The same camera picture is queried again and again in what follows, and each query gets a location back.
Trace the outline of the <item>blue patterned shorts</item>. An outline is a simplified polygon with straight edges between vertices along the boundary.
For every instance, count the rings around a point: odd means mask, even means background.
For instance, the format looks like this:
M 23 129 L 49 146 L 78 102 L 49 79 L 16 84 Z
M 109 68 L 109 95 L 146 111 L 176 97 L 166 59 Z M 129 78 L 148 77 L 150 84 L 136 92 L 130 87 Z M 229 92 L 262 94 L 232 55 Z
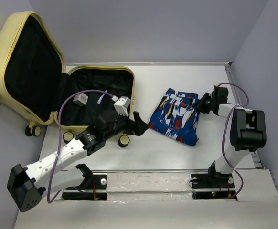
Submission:
M 169 88 L 150 117 L 150 128 L 178 142 L 195 146 L 199 140 L 196 130 L 200 112 L 195 108 L 198 102 L 197 93 Z

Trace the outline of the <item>yellow hard-shell suitcase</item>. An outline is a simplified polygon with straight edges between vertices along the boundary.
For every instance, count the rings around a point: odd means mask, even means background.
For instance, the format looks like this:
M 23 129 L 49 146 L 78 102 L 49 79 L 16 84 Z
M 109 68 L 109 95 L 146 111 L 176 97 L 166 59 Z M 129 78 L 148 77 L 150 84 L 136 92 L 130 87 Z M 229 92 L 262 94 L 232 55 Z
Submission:
M 42 125 L 60 124 L 68 143 L 107 109 L 111 95 L 134 99 L 135 75 L 124 66 L 81 65 L 66 70 L 64 56 L 35 12 L 10 15 L 0 31 L 0 107 L 7 105 L 28 121 L 27 136 Z M 88 95 L 78 106 L 73 98 Z M 101 104 L 97 101 L 105 94 Z

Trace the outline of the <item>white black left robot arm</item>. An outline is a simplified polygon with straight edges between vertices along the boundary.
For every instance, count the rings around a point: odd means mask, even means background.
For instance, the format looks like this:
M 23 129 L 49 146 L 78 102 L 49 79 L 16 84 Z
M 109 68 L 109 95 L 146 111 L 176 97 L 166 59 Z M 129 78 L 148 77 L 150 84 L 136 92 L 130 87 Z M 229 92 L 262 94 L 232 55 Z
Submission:
M 84 164 L 65 172 L 64 169 L 105 146 L 110 138 L 123 133 L 141 136 L 149 125 L 138 112 L 134 118 L 118 115 L 106 110 L 83 132 L 76 135 L 64 147 L 47 157 L 26 166 L 17 164 L 12 167 L 7 182 L 7 190 L 20 212 L 26 212 L 38 205 L 46 194 L 52 194 L 69 187 L 87 188 L 92 183 L 93 173 Z

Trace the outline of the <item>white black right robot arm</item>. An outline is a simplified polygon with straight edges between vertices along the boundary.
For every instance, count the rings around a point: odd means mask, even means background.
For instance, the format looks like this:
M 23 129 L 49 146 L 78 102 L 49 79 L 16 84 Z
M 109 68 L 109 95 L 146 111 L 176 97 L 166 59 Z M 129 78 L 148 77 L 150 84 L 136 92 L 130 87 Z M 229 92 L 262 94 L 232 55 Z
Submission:
M 207 173 L 193 174 L 194 189 L 220 188 L 234 183 L 232 173 L 244 157 L 263 148 L 267 141 L 265 113 L 247 109 L 245 105 L 228 102 L 225 83 L 215 85 L 211 93 L 205 93 L 196 108 L 204 114 L 213 112 L 226 118 L 222 137 L 222 154 L 208 168 Z

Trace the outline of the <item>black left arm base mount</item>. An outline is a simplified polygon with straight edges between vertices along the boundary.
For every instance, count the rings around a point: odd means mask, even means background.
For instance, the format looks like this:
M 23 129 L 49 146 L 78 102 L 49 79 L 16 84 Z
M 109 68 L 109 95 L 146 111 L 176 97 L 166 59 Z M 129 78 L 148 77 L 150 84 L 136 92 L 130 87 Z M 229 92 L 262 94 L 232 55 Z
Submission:
M 107 174 L 96 173 L 90 183 L 63 190 L 61 198 L 70 201 L 106 201 Z

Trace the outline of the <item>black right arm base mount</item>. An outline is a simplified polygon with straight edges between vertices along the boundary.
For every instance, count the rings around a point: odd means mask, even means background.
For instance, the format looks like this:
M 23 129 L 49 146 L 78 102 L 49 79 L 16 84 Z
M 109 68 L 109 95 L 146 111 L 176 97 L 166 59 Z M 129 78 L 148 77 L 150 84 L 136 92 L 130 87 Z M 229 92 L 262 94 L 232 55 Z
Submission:
M 191 174 L 188 185 L 192 189 L 194 200 L 237 199 L 234 183 L 223 179 L 211 179 L 207 173 Z

